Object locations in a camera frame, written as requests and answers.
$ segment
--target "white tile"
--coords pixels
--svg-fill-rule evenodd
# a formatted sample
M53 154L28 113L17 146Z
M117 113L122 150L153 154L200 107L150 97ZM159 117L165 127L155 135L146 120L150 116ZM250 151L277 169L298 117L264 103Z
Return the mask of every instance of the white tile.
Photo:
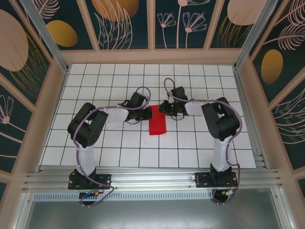
M151 91L151 100L159 101L159 88L152 87L149 90ZM149 96L147 90L144 90L143 95Z
M79 87L65 87L61 99L77 99Z
M192 88L191 91L193 99L208 99L206 88Z
M115 75L128 75L129 74L129 64L116 64L114 69Z
M114 66L113 63L104 63L101 64L100 75L113 75L114 74Z
M240 168L256 168L252 150L235 150Z
M61 166L76 166L76 148L66 147L63 151Z
M171 116L165 116L166 130L177 131L177 121L173 120Z
M220 88L208 88L209 99L219 99L224 96L223 90Z
M113 81L113 75L99 75L97 81L98 87L111 87Z
M190 88L190 77L186 75L175 75L175 86Z
M121 147L122 131L105 131L103 147Z
M76 100L61 100L58 114L73 114L76 105Z
M175 64L174 72L175 75L189 75L189 66L186 64Z
M238 103L238 102L230 102L230 106L232 106L240 116L243 116L244 113L243 113L243 109L242 109L242 105L241 103Z
M123 130L141 130L141 122L137 123L137 124L130 124L130 123L136 123L137 121L135 120L130 120L127 122L124 122L124 126L123 126Z
M200 64L189 65L190 75L204 75L203 66Z
M195 132L178 132L178 148L196 149Z
M69 74L84 74L85 68L85 63L74 63L72 64Z
M113 87L127 87L128 75L114 75L113 76Z
M95 100L109 100L110 98L110 87L97 87L94 94Z
M103 146L103 141L104 141L104 134L105 131L103 130L100 134L99 139L97 140L97 142L94 144L94 147L102 147Z
M232 66L219 65L219 74L222 76L234 76Z
M177 133L176 132L166 132L159 136L160 138L160 148L177 148Z
M198 168L196 149L179 149L179 168Z
M159 76L158 75L145 75L144 76L145 87L159 87Z
M48 141L48 146L65 146L67 136L67 130L52 130Z
M121 149L120 167L138 167L139 149Z
M204 76L190 76L192 88L205 88L205 77Z
M108 106L109 101L108 100L94 100L93 105L96 107L105 107Z
M209 131L204 116L194 116L196 131Z
M244 117L241 117L241 118L242 118L242 122L243 122L242 132L247 132L248 129L247 129L246 121L245 121Z
M123 122L107 123L105 130L123 130Z
M235 149L251 149L248 133L241 132L234 140Z
M121 149L103 148L100 166L118 167L120 161Z
M218 68L217 65L204 65L204 75L205 76L218 76L219 72L218 72Z
M224 97L229 102L239 102L239 95L237 89L223 89L224 91Z
M234 77L221 76L220 79L223 88L237 88Z
M143 75L129 75L128 87L141 87L143 86Z
M159 150L160 167L178 167L178 149L160 149Z
M131 64L129 75L144 75L144 64Z
M83 75L69 75L66 86L68 87L79 87L81 85Z
M173 64L160 64L160 75L173 75Z
M210 132L196 132L198 149L214 149L214 138Z
M141 148L158 148L159 147L159 136L149 135L148 131L141 132Z
M121 100L122 102L126 100L127 87L113 87L111 90L111 100Z
M123 148L140 147L140 131L123 131L122 139Z
M46 147L41 165L59 166L63 154L63 147Z
M92 100L77 100L74 113L77 114L85 103L92 104Z
M158 149L140 149L140 167L158 167Z
M221 88L220 77L206 76L205 81L207 88Z
M94 97L95 87L81 87L78 99L92 99Z
M177 121L178 131L195 131L194 117L185 116L184 119Z
M199 168L210 168L213 161L213 149L198 149Z
M86 65L85 74L99 74L100 72L100 63L88 63Z
M159 87L160 88L164 88L164 80L166 78L170 78L172 80L175 81L174 76L173 75L160 75L159 76ZM167 89L170 91L171 89L173 89L173 83L170 80L166 81L166 87Z
M53 129L67 130L68 125L72 120L72 114L57 114Z
M159 75L158 64L146 64L144 70L145 75Z
M82 79L82 87L95 87L97 83L98 75L84 75Z
M101 153L102 153L102 148L94 148L93 161L95 166L100 166Z

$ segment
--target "flower illustration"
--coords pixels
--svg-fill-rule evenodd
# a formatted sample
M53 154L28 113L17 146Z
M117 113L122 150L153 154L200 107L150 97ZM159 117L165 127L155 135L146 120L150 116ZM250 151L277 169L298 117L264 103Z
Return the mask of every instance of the flower illustration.
M13 110L14 100L8 96L7 101L5 97L0 95L0 123L8 124L10 122L10 114Z
M209 3L210 0L178 0L178 4L180 6L187 6L187 5L202 5L202 4L206 4Z
M183 14L183 24L186 31L186 39L185 39L186 49L187 49L187 37L190 32L198 32L198 31L206 30L206 24L204 24L205 18L203 15L204 13L202 14L193 13L190 18L189 12Z
M162 27L164 45L165 45L165 48L167 49L165 35L164 35L164 28L176 25L176 21L174 21L173 13L165 13L164 16L162 13L158 13L157 16L158 16L160 25Z

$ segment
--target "metal floor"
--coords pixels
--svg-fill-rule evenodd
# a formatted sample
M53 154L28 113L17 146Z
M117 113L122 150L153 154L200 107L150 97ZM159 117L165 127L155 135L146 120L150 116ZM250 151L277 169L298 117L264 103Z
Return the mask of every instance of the metal floor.
M33 202L26 229L279 229L269 189L243 189L228 205L210 199Z

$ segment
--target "wire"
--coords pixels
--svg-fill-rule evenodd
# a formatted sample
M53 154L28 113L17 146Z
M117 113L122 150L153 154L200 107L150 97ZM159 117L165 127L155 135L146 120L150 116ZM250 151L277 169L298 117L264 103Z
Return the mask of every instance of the wire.
M232 137L229 139L229 141L227 142L227 146L226 146L226 148L225 148L225 160L226 160L226 162L227 162L230 166L237 166L237 169L238 169L238 182L237 182L237 188L236 188L236 189L238 189L238 188L239 188L239 182L240 182L240 165L239 165L238 163L232 164L232 163L229 161L228 153L229 153L230 143L231 143L231 142L233 141L233 139L236 138L236 137L241 133L241 131L242 131L242 128L243 128L243 121L242 121L241 116L238 114L238 112L237 112L233 107L231 107L229 104L227 104L227 103L225 103L225 102L223 102L223 101L214 100L214 99L192 99L192 100L185 100L185 99L180 99L180 98L178 98L178 97L175 97L175 96L173 96L173 95L168 91L168 89L167 89L167 87L166 87L166 81L167 81L167 80L172 81L174 87L175 87L175 82L174 82L174 80L172 80L171 78L166 78L166 79L164 80L164 82L163 82L165 91L167 92L167 94L168 94L170 97L172 97L172 98L175 99L175 100L182 101L182 102L204 102L204 103L210 103L210 102L212 102L212 103L219 103L219 104L225 105L226 107L230 108L230 109L233 110L234 113L236 114L236 116L237 116L237 118L238 118L238 120L239 120L239 123L240 123L240 127L239 127L239 130L237 131L237 133L236 133L234 136L232 136ZM213 201L214 203L221 203L220 201L218 201L217 199L214 198L215 192L216 192L216 191L217 191L217 189L215 189L215 190L213 191L212 201ZM234 195L233 195L228 201L226 201L226 203L227 203L227 204L230 203L230 202L232 201L233 197L234 197Z
M138 87L137 90L136 90L136 92L137 92L140 88L145 88L145 89L148 91L148 93L149 93L149 98L148 98L148 100L147 100L146 103L144 103L142 106L139 106L139 107L136 107L136 108L129 108L129 107L123 107L123 106L106 106L106 107L98 107L98 108L95 108L95 109L93 109L92 111L90 111L90 112L84 117L84 119L81 121L81 123L78 125L78 127L77 127L76 130L75 130L75 133L74 133L74 135L73 135L73 143L74 143L75 146L76 146L76 161L77 161L77 166L78 166L78 168L80 168L82 174L83 174L88 180L90 180L91 182L93 182L94 184L97 184L97 185L102 186L102 187L109 187L109 188L112 188L112 190L111 190L109 193L107 193L103 198L101 198L99 201L94 202L94 203L91 204L91 205L84 205L83 202L82 202L82 200L83 200L83 198L82 198L82 199L81 199L81 205L82 205L83 207L90 208L90 207L94 207L94 206L100 204L104 199L106 199L106 198L114 191L114 187L111 186L111 185L105 185L105 184L102 184L102 183L100 183L100 182L97 182L97 181L91 179L91 178L85 173L85 171L83 170L83 168L82 168L82 166L81 166L81 162L80 162L80 157L79 157L79 155L80 155L80 145L76 142L76 135L77 135L77 133L79 132L81 126L82 126L82 125L84 124L84 122L87 120L87 118L88 118L90 115L92 115L94 112L96 112L96 111L99 111L99 110L108 110L108 109L117 109L117 108L126 109L126 110L138 110L138 109L141 109L141 108L145 107L145 106L149 103L149 101L150 101L150 99L151 99L151 96L152 96L152 93L151 93L151 91L149 90L149 88L144 87L144 86Z

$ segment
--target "black bracket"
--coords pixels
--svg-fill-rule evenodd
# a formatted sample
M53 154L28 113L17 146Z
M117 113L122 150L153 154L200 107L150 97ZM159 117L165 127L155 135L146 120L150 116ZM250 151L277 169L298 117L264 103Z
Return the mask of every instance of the black bracket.
M96 174L96 169L92 172L89 177L99 183L110 185L111 184L111 174ZM99 187L99 185L91 182L81 173L79 173L76 169L74 170L74 174L69 176L69 190L98 190L98 189L110 189L109 187Z

